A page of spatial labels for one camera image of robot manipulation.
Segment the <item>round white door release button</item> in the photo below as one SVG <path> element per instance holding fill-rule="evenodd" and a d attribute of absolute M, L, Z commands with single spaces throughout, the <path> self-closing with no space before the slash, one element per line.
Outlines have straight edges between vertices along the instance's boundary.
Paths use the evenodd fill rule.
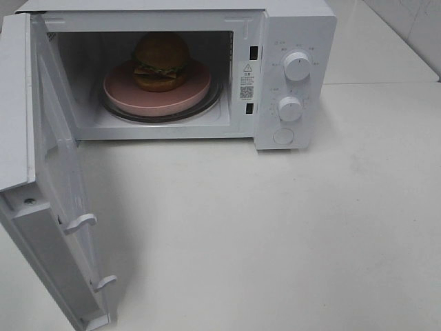
<path fill-rule="evenodd" d="M 281 128 L 274 133 L 273 139 L 278 145 L 289 145 L 294 142 L 294 132 L 289 128 Z"/>

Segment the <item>burger with lettuce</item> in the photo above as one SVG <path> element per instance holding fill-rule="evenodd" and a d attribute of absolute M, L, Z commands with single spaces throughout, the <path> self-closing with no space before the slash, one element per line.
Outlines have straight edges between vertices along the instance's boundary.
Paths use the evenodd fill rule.
<path fill-rule="evenodd" d="M 133 53 L 133 78 L 148 92 L 167 92 L 183 85 L 191 57 L 186 42 L 174 32 L 149 32 Z"/>

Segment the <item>pink round plate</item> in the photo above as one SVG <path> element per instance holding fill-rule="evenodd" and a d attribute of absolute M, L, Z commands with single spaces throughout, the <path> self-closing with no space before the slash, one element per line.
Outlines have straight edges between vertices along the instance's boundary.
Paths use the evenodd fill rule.
<path fill-rule="evenodd" d="M 126 61 L 104 79 L 110 101 L 122 111 L 142 117 L 177 114 L 195 106 L 207 95 L 212 77 L 207 66 L 191 60 L 173 77 L 147 74 Z"/>

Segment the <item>white microwave door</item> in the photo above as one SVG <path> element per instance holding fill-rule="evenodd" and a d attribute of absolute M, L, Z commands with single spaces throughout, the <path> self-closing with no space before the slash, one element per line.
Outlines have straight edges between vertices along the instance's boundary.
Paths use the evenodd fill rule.
<path fill-rule="evenodd" d="M 75 330 L 111 321 L 91 211 L 68 115 L 73 101 L 40 14 L 1 31 L 1 224 Z"/>

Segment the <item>glass microwave turntable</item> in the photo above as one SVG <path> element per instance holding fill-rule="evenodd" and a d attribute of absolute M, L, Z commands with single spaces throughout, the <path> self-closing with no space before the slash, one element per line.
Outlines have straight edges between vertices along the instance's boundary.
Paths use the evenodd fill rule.
<path fill-rule="evenodd" d="M 114 116 L 135 123 L 174 123 L 208 111 L 220 99 L 222 85 L 209 75 L 189 78 L 167 92 L 148 92 L 129 77 L 108 75 L 99 100 Z"/>

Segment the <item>lower white timer knob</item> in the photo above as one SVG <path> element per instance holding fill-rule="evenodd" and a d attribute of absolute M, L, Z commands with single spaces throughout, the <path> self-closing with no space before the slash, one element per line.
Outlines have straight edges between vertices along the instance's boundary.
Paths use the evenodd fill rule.
<path fill-rule="evenodd" d="M 281 121 L 297 121 L 302 114 L 302 103 L 297 97 L 285 97 L 279 101 L 278 115 Z"/>

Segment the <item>white warning label sticker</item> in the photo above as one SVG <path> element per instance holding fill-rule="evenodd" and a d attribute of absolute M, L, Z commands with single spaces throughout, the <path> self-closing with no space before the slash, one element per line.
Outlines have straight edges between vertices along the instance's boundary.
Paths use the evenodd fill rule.
<path fill-rule="evenodd" d="M 256 69 L 252 61 L 240 61 L 238 64 L 238 98 L 241 101 L 253 101 L 256 85 Z"/>

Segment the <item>white microwave oven body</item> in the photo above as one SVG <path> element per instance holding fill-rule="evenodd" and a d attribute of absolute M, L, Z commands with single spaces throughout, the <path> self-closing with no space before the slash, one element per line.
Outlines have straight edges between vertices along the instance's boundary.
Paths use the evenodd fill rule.
<path fill-rule="evenodd" d="M 308 146 L 337 19 L 324 1 L 28 1 L 14 14 L 40 14 L 57 36 L 73 106 L 68 115 L 76 141 L 251 138 L 259 150 Z M 222 95 L 208 111 L 174 123 L 120 119 L 99 100 L 106 76 L 132 61 L 149 32 L 174 32 L 191 60 L 207 66 Z M 285 77 L 283 59 L 295 50 L 309 55 L 302 81 Z M 238 98 L 238 64 L 256 69 L 253 101 Z M 303 114 L 281 121 L 278 103 L 297 97 Z M 274 133 L 294 132 L 278 145 Z"/>

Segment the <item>upper white power knob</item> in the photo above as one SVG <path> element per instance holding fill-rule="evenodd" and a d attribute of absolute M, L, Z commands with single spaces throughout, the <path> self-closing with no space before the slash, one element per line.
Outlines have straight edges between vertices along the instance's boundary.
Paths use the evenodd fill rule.
<path fill-rule="evenodd" d="M 283 59 L 283 68 L 287 79 L 302 81 L 311 72 L 311 60 L 306 52 L 295 50 Z"/>

